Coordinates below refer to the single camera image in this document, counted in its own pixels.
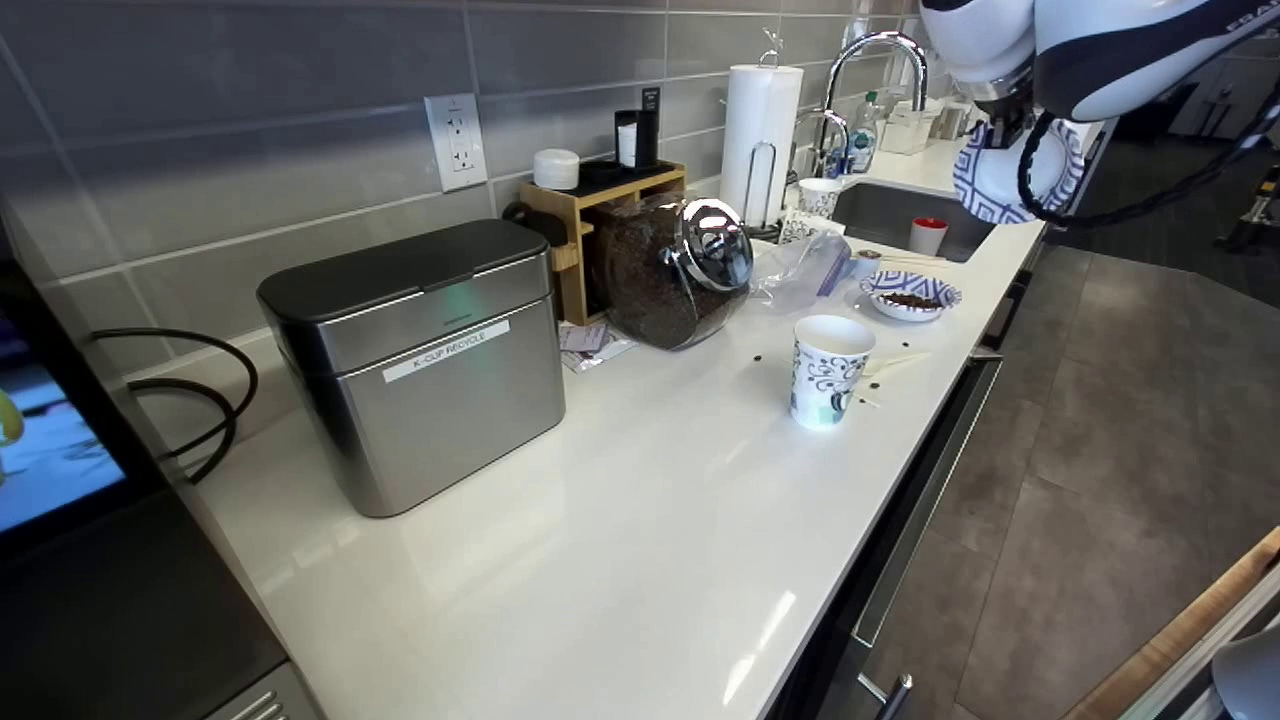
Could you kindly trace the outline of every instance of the black cable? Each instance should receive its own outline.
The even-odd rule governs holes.
[[[191,340],[191,342],[207,342],[207,346],[226,351],[226,357],[242,368],[242,396],[240,396],[240,405],[226,405],[226,398],[224,398],[214,386],[207,386],[207,383],[170,380],[170,377],[124,383],[126,393],[149,393],[149,386],[152,386],[152,393],[160,393],[160,386],[195,393],[195,396],[211,398],[211,405],[224,413],[220,423],[211,423],[207,432],[201,432],[201,437],[183,440],[178,448],[169,448],[169,451],[163,451],[163,461],[170,461],[170,455],[183,455],[183,451],[191,451],[191,448],[201,448],[201,442],[207,442],[207,440],[220,437],[220,448],[191,472],[191,485],[202,478],[202,474],[226,455],[226,448],[234,442],[240,415],[242,415],[242,406],[256,398],[256,386],[258,386],[256,363],[250,363],[234,342],[226,342],[226,340],[220,340],[220,336],[187,330],[187,326],[99,326],[99,330],[87,330],[87,340],[92,340],[92,342],[99,342],[99,340]]]
[[[1035,147],[1040,147],[1040,139],[1048,137],[1048,128],[1054,123],[1051,110],[1040,110],[1040,117],[1035,117],[1035,128],[1028,133],[1022,157],[1014,161],[1014,192],[1018,192],[1018,201],[1022,201],[1022,206],[1028,206],[1032,215],[1040,215],[1043,223],[1054,223],[1054,227],[1104,227],[1104,223],[1124,223],[1124,218],[1148,215],[1151,206],[1164,206],[1164,204],[1171,204],[1171,201],[1181,201],[1181,194],[1212,182],[1229,164],[1238,164],[1250,147],[1268,147],[1264,133],[1280,121],[1276,110],[1280,110],[1280,108],[1261,110],[1261,117],[1250,121],[1250,128],[1248,128],[1230,147],[1224,147],[1217,161],[1209,161],[1201,171],[1191,171],[1191,176],[1183,176],[1183,178],[1169,182],[1164,192],[1151,192],[1151,194],[1142,194],[1142,201],[1135,201],[1135,204],[1109,206],[1109,211],[1094,211],[1094,215],[1061,215],[1061,211],[1043,206],[1040,194],[1032,192],[1032,161],[1035,161]]]
[[[230,442],[234,442],[234,406],[230,406],[230,398],[224,396],[224,393],[214,393],[214,386],[207,386],[207,383],[191,383],[191,380],[175,380],[175,377],[155,377],[155,380],[133,380],[126,383],[126,396],[145,396],[145,393],[191,393],[191,396],[201,396],[201,398],[207,398],[207,405],[214,405],[220,406],[220,442],[202,455],[202,462],[201,466],[183,466],[187,472],[187,478],[191,485],[201,485],[226,451],[230,451]],[[163,451],[163,455],[183,455],[183,451],[191,451],[191,448],[201,448],[195,440],[187,440],[187,442],[178,442],[178,448],[170,448],[170,451]]]

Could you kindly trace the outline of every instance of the kitchen faucet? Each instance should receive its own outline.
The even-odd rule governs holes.
[[[813,139],[813,176],[823,176],[829,168],[829,128],[836,117],[836,83],[846,61],[858,61],[869,49],[898,49],[910,61],[910,108],[922,110],[928,98],[928,56],[916,39],[898,35],[898,31],[872,31],[872,35],[854,35],[840,49],[840,56],[829,66],[829,83],[823,83],[823,108],[817,121],[817,139]]]

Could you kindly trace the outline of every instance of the dish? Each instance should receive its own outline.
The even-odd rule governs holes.
[[[950,285],[918,272],[875,272],[865,295],[880,317],[898,324],[931,324],[960,305]]]
[[[977,123],[960,139],[960,157],[950,168],[950,186],[960,204],[968,206],[968,215],[986,223],[1035,218],[1014,192],[1014,164],[1022,157],[1022,139],[1014,139],[1013,147],[986,147],[983,137],[986,137],[986,123]],[[1061,211],[1071,204],[1080,178],[1084,178],[1080,137],[1063,123],[1051,123],[1035,147],[1032,192],[1043,206]]]

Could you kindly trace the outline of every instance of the electrical outlet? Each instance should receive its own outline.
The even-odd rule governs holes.
[[[476,97],[423,97],[444,186],[482,182],[482,139]]]

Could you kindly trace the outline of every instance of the black appliance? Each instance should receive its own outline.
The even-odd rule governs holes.
[[[0,227],[0,717],[320,717]]]

